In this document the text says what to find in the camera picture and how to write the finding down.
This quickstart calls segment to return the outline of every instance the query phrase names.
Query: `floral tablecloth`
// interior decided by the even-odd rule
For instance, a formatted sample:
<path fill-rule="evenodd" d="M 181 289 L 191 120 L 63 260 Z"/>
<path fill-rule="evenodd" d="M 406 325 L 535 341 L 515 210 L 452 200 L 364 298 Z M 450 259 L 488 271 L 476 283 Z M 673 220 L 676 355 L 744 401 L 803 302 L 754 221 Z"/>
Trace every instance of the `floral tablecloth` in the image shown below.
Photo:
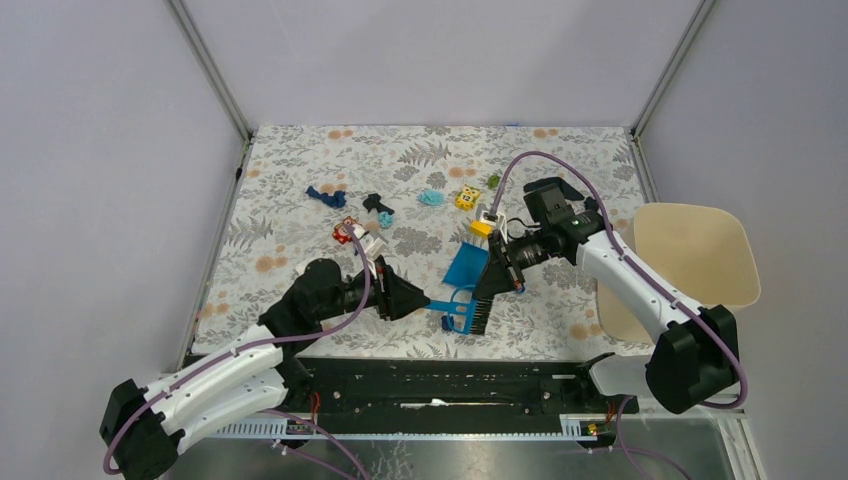
<path fill-rule="evenodd" d="M 527 127 L 303 127 L 259 130 L 192 345 L 210 353 L 256 322 L 291 285 L 298 263 L 335 259 L 343 274 L 362 267 L 353 246 L 332 237 L 333 226 L 350 215 L 388 240 L 386 259 L 433 299 L 452 288 L 441 279 L 461 242 L 472 240 L 474 211 L 453 205 L 453 194 L 469 184 L 490 203 L 488 177 L 527 150 L 553 153 L 571 162 L 595 184 L 616 227 L 627 225 L 643 196 L 622 128 Z M 528 158 L 513 171 L 502 207 L 529 223 L 522 186 L 560 175 L 583 190 L 556 164 Z M 304 192 L 347 192 L 333 209 Z M 445 193 L 439 207 L 419 203 L 432 188 Z M 394 225 L 380 229 L 377 213 L 362 201 L 379 193 L 395 210 Z M 603 352 L 649 353 L 651 346 L 606 336 L 597 318 L 595 281 L 564 260 L 526 272 L 524 294 L 500 295 L 485 336 L 442 331 L 439 314 L 419 310 L 386 322 L 369 309 L 353 324 L 322 338 L 304 355 L 348 357 L 439 357 L 580 361 Z M 324 322 L 325 328 L 340 322 Z"/>

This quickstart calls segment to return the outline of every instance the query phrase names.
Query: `blue toy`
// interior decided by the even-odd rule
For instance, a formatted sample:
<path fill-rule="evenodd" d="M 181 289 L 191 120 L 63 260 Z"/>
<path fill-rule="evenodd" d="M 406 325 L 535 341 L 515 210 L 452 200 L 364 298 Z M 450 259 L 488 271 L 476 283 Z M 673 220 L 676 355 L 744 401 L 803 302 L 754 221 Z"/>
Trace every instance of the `blue toy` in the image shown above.
<path fill-rule="evenodd" d="M 442 192 L 437 192 L 430 188 L 418 194 L 418 201 L 423 203 L 424 205 L 438 207 L 439 205 L 445 203 L 445 196 L 442 194 Z"/>
<path fill-rule="evenodd" d="M 380 214 L 377 215 L 377 221 L 380 222 L 381 228 L 389 228 L 392 226 L 395 219 L 389 212 L 380 212 Z"/>
<path fill-rule="evenodd" d="M 347 204 L 347 201 L 344 198 L 345 192 L 342 190 L 336 190 L 336 193 L 329 195 L 327 193 L 319 193 L 318 190 L 312 188 L 312 185 L 306 189 L 306 194 L 312 198 L 317 200 L 321 200 L 326 205 L 333 208 L 342 208 Z"/>

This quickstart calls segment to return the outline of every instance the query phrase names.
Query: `light blue toy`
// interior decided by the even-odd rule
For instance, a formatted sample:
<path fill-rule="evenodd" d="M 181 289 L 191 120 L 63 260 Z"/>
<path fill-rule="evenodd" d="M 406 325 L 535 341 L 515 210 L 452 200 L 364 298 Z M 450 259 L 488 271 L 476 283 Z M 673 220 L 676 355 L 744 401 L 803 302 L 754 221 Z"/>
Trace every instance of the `light blue toy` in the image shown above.
<path fill-rule="evenodd" d="M 389 214 L 389 212 L 380 212 L 380 214 L 377 215 L 377 221 L 380 222 L 381 228 L 389 228 L 392 226 L 395 219 Z"/>
<path fill-rule="evenodd" d="M 418 201 L 423 203 L 424 205 L 438 207 L 439 205 L 445 203 L 445 196 L 444 194 L 442 194 L 442 192 L 437 192 L 436 190 L 429 188 L 418 194 Z"/>

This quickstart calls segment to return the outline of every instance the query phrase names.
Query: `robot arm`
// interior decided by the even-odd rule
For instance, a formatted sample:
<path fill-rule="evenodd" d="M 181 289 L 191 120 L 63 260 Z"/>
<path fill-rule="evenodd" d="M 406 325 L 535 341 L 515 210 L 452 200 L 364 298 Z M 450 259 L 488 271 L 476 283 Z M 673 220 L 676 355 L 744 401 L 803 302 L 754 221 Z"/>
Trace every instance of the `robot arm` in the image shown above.
<path fill-rule="evenodd" d="M 679 292 L 612 232 L 624 248 L 624 254 L 618 253 L 603 218 L 591 210 L 575 214 L 555 184 L 530 191 L 524 202 L 539 229 L 508 243 L 497 230 L 489 235 L 489 259 L 473 292 L 475 299 L 492 300 L 519 290 L 523 270 L 563 257 L 609 287 L 656 343 L 650 357 L 607 356 L 597 361 L 590 373 L 601 394 L 652 395 L 669 411 L 682 413 L 737 382 L 728 358 L 682 310 L 685 306 L 700 312 L 699 318 L 738 358 L 736 320 L 726 308 L 707 309 Z M 657 293 L 646 276 L 675 298 Z"/>
<path fill-rule="evenodd" d="M 113 455 L 124 477 L 157 478 L 191 445 L 222 426 L 280 405 L 300 407 L 309 394 L 309 374 L 295 355 L 315 342 L 310 334 L 321 332 L 322 320 L 357 308 L 365 275 L 372 286 L 364 306 L 376 307 L 386 320 L 430 303 L 421 289 L 395 275 L 383 257 L 347 279 L 336 262 L 318 259 L 256 325 L 218 352 L 145 387 L 131 379 L 115 387 L 101 423 L 104 442 L 111 445 L 140 412 Z M 273 343 L 293 336 L 306 338 Z"/>

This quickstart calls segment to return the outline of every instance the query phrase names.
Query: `yellow toy block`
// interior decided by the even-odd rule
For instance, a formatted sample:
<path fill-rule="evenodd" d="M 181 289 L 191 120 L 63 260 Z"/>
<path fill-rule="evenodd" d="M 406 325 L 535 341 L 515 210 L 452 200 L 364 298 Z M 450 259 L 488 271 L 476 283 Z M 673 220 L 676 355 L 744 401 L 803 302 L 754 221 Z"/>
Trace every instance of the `yellow toy block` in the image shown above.
<path fill-rule="evenodd" d="M 456 194 L 456 200 L 454 203 L 457 208 L 460 210 L 465 210 L 466 212 L 474 208 L 474 205 L 477 204 L 477 199 L 480 198 L 480 194 L 483 193 L 479 188 L 469 187 L 468 185 L 463 185 L 462 190 Z"/>
<path fill-rule="evenodd" d="M 489 238 L 489 234 L 492 233 L 492 226 L 480 220 L 474 220 L 471 222 L 471 233 L 481 238 Z"/>

